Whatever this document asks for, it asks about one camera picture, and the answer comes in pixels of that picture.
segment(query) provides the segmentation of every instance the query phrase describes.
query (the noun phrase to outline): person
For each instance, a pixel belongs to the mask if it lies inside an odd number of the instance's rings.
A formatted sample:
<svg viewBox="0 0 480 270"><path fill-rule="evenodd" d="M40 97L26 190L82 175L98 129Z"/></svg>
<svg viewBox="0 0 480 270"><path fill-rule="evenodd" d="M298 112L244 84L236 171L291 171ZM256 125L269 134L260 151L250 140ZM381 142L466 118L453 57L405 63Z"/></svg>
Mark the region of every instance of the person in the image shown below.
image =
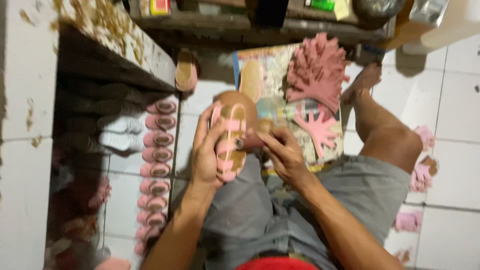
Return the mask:
<svg viewBox="0 0 480 270"><path fill-rule="evenodd" d="M403 269L383 242L407 195L422 141L370 96L381 73L380 65L367 66L342 94L341 101L353 105L364 146L326 172L307 169L289 130L258 134L276 173L296 191L288 207L271 200L253 154L233 182L216 177L214 146L226 127L219 121L208 130L210 106L199 118L191 181L142 270L188 269L198 240L208 270Z"/></svg>

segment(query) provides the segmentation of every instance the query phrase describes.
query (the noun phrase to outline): hand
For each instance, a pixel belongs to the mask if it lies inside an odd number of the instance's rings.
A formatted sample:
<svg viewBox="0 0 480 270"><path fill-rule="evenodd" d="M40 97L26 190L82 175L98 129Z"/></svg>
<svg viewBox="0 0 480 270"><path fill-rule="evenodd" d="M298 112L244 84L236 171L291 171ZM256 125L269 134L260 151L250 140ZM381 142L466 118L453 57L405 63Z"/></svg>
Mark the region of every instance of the hand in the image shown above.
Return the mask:
<svg viewBox="0 0 480 270"><path fill-rule="evenodd" d="M272 159L275 172L296 189L307 184L311 173L292 132L286 128L274 128L271 134L273 137L263 133L258 133L258 136L267 145L263 150Z"/></svg>
<svg viewBox="0 0 480 270"><path fill-rule="evenodd" d="M217 104L218 102L215 102L210 105L198 119L192 149L192 181L207 184L215 189L223 185L223 181L216 176L215 143L227 130L223 118L220 118L208 130L208 121L212 117L212 111Z"/></svg>

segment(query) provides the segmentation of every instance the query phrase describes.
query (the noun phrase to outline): pink foam scrap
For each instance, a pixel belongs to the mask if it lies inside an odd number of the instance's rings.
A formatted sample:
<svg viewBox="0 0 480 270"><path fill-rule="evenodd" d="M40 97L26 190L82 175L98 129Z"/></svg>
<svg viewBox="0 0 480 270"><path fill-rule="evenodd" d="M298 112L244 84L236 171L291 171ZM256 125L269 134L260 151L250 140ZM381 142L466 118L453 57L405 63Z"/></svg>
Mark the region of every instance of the pink foam scrap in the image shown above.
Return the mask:
<svg viewBox="0 0 480 270"><path fill-rule="evenodd" d="M399 212L396 216L394 228L397 232L417 233L421 229L423 212Z"/></svg>
<svg viewBox="0 0 480 270"><path fill-rule="evenodd" d="M410 180L410 191L426 192L432 187L433 178L430 175L430 166L422 163L415 164Z"/></svg>
<svg viewBox="0 0 480 270"><path fill-rule="evenodd" d="M287 81L292 87L287 91L287 102L312 98L335 113L342 82L350 81L345 75L350 64L345 56L345 50L338 48L338 39L327 40L326 33L304 39L288 65Z"/></svg>
<svg viewBox="0 0 480 270"><path fill-rule="evenodd" d="M312 136L313 145L315 146L319 159L324 156L322 144L333 148L335 147L335 143L331 139L338 136L336 133L329 131L329 128L336 123L335 118L332 117L325 122L322 121L323 118L324 112L320 112L317 120L315 120L312 111L308 114L308 122L306 122L298 112L293 118L301 128Z"/></svg>
<svg viewBox="0 0 480 270"><path fill-rule="evenodd" d="M92 209L100 208L103 203L108 201L111 190L112 187L110 186L110 180L108 177L102 176L100 178L96 193L88 201L88 207Z"/></svg>
<svg viewBox="0 0 480 270"><path fill-rule="evenodd" d="M139 241L139 242L137 242L137 244L135 245L135 248L133 249L133 251L134 251L135 254L137 254L137 255L143 255L143 254L145 254L145 242L144 242L144 241Z"/></svg>
<svg viewBox="0 0 480 270"><path fill-rule="evenodd" d="M435 146L435 135L433 135L427 125L418 126L414 131L420 136L423 143L423 151L428 151L430 147Z"/></svg>

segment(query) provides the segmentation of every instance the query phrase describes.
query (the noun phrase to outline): green container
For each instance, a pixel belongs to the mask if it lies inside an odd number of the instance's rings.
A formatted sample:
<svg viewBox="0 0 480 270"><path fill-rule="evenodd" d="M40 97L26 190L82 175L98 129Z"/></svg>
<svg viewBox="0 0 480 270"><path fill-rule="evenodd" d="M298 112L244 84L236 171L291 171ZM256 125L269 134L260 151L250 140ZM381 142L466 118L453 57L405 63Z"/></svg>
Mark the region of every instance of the green container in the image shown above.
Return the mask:
<svg viewBox="0 0 480 270"><path fill-rule="evenodd" d="M309 6L314 9L332 12L335 8L334 0L306 0L305 6Z"/></svg>

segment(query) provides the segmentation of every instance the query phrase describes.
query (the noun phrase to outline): knee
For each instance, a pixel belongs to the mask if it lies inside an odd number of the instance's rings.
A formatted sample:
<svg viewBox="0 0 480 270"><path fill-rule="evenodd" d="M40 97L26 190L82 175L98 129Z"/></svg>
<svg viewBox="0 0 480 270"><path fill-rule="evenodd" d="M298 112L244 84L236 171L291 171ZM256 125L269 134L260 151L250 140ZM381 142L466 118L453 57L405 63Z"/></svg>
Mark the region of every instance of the knee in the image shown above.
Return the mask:
<svg viewBox="0 0 480 270"><path fill-rule="evenodd" d="M396 127L392 132L393 140L399 146L405 147L405 150L409 150L416 156L420 155L423 151L423 143L420 136L407 127Z"/></svg>

